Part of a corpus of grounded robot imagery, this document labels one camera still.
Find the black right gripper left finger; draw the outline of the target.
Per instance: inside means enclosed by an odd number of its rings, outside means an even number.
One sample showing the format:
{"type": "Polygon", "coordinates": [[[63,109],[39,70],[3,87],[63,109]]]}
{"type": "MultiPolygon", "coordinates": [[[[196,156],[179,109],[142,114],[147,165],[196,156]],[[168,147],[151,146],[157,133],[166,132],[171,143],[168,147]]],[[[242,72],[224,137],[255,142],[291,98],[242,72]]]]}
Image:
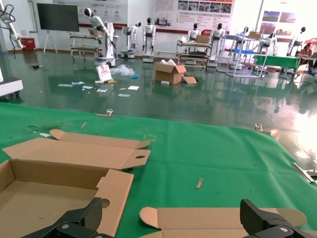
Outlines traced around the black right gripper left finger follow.
{"type": "Polygon", "coordinates": [[[107,238],[97,231],[102,220],[102,199],[95,197],[86,207],[69,210],[54,224],[26,235],[26,238],[107,238]]]}

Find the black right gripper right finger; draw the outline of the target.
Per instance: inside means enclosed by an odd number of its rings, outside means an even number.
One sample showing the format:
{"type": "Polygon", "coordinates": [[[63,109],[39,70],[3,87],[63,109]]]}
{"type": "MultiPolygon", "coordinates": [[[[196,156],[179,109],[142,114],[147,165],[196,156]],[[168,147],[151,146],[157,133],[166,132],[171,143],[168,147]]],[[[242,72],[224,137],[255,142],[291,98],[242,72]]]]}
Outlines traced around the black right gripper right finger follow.
{"type": "Polygon", "coordinates": [[[240,222],[249,238],[314,238],[302,231],[284,217],[264,211],[248,199],[240,202],[240,222]]]}

